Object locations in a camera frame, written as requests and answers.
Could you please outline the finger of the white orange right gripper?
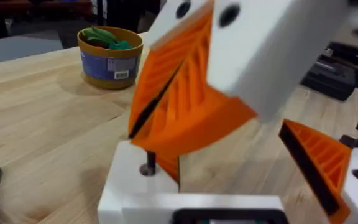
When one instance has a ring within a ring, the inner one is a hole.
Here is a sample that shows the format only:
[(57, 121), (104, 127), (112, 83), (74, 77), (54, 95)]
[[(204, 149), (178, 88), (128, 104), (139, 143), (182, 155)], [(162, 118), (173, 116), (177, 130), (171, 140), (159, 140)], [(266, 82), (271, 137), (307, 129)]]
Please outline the finger of the white orange right gripper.
[(349, 11), (337, 1), (212, 1), (209, 21), (131, 141), (179, 156), (270, 119)]
[(149, 53), (139, 74), (132, 99), (128, 134), (134, 138), (154, 110), (175, 72), (209, 21), (213, 2), (167, 1), (144, 42)]

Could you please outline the white orange left gripper right finger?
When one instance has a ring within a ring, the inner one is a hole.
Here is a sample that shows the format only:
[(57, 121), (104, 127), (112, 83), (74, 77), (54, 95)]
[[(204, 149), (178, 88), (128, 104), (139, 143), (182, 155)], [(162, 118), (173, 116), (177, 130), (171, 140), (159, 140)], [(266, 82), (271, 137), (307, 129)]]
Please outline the white orange left gripper right finger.
[(301, 170), (328, 223), (358, 223), (358, 139), (348, 145), (284, 119), (279, 138)]

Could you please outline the bare white left gripper left finger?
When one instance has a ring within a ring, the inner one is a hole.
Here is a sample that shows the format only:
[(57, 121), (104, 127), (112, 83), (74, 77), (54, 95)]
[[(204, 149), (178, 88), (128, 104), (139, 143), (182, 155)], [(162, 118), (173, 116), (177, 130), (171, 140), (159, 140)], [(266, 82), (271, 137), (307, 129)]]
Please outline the bare white left gripper left finger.
[(114, 152), (109, 174), (98, 204), (100, 224), (124, 222), (124, 199), (132, 194), (177, 193), (177, 182), (159, 165), (153, 176), (144, 176), (140, 167), (147, 163), (147, 153), (140, 147), (121, 141)]

